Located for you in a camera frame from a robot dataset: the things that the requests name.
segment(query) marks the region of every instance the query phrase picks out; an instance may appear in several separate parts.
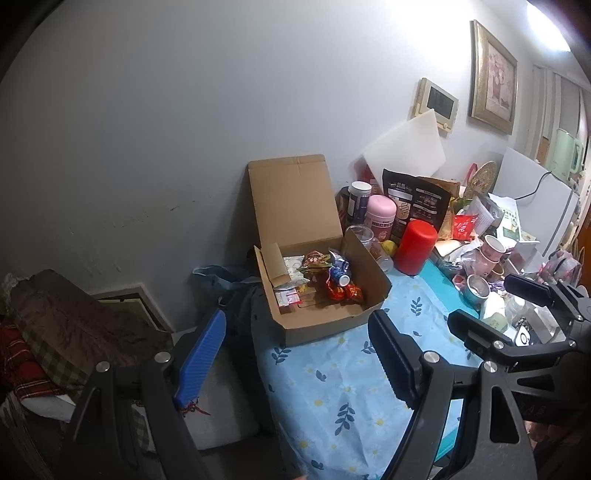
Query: yellow lemon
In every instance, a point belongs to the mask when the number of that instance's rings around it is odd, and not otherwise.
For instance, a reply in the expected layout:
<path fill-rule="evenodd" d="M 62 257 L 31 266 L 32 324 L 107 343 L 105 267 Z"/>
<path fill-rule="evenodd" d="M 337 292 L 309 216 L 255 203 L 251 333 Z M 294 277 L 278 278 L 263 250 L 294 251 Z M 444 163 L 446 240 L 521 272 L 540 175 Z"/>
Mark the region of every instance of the yellow lemon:
<path fill-rule="evenodd" d="M 391 240 L 386 240 L 385 242 L 382 242 L 382 247 L 384 248 L 384 251 L 388 255 L 390 255 L 390 257 L 394 256 L 394 254 L 396 253 L 396 249 L 398 248 L 396 244 Z"/>

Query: white refrigerator door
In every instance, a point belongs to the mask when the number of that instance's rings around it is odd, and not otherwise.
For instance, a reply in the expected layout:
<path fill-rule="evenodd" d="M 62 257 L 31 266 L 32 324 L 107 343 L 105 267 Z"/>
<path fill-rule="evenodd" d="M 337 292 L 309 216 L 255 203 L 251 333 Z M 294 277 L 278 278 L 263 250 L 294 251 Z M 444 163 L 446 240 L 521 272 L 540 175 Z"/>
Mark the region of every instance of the white refrigerator door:
<path fill-rule="evenodd" d="M 507 148 L 493 193 L 521 197 L 535 190 L 547 170 L 525 155 Z M 534 235 L 537 249 L 546 260 L 560 243 L 579 196 L 552 174 L 546 175 L 537 193 L 517 200 L 521 228 Z"/>

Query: leaning picture frame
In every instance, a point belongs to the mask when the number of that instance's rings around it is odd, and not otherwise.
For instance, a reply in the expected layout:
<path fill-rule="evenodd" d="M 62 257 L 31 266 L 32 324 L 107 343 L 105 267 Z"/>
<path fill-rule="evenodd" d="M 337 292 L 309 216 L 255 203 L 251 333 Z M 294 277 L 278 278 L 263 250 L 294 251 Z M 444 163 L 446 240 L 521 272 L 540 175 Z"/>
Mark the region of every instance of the leaning picture frame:
<path fill-rule="evenodd" d="M 517 99 L 517 60 L 477 20 L 472 21 L 472 33 L 470 115 L 511 135 Z"/>

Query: metal screw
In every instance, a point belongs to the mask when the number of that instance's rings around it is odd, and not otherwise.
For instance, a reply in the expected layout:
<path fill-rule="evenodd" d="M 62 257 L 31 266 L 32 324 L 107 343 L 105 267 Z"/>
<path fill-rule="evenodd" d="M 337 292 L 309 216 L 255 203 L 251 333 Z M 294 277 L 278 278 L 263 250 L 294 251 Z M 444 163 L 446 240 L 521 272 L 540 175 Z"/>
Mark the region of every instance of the metal screw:
<path fill-rule="evenodd" d="M 487 360 L 486 362 L 484 362 L 484 370 L 486 370 L 487 372 L 489 372 L 491 374 L 495 373 L 497 370 L 496 363 L 491 362 L 490 360 Z"/>
<path fill-rule="evenodd" d="M 111 368 L 111 364 L 106 360 L 103 360 L 102 362 L 98 362 L 95 368 L 97 372 L 105 373 L 109 368 Z"/>
<path fill-rule="evenodd" d="M 154 360 L 156 360 L 159 364 L 165 364 L 170 360 L 170 353 L 158 352 L 156 355 L 154 355 Z"/>
<path fill-rule="evenodd" d="M 430 364 L 436 364 L 439 361 L 439 354 L 437 352 L 428 351 L 423 354 L 423 357 Z"/>

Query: black cable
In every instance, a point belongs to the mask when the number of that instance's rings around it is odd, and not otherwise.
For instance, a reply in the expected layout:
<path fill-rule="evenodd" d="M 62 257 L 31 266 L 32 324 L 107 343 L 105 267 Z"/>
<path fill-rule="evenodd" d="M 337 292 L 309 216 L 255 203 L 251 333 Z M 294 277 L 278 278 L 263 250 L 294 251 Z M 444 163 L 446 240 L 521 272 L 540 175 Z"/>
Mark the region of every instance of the black cable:
<path fill-rule="evenodd" d="M 521 199 L 524 199 L 524 198 L 527 198 L 527 197 L 531 197 L 532 195 L 534 195 L 534 194 L 535 194 L 535 193 L 538 191 L 538 189 L 540 188 L 540 184 L 542 183 L 542 180 L 544 180 L 544 177 L 545 177 L 546 175 L 550 175 L 551 173 L 552 173 L 552 172 L 550 172 L 550 171 L 547 171 L 546 173 L 544 173 L 544 174 L 543 174 L 543 175 L 540 177 L 540 181 L 538 182 L 538 186 L 535 188 L 535 190 L 534 190 L 533 192 L 531 192 L 531 193 L 528 193 L 527 195 L 523 195 L 523 197 L 517 197 L 517 198 L 516 198 L 516 199 L 514 199 L 514 200 L 521 200 Z"/>

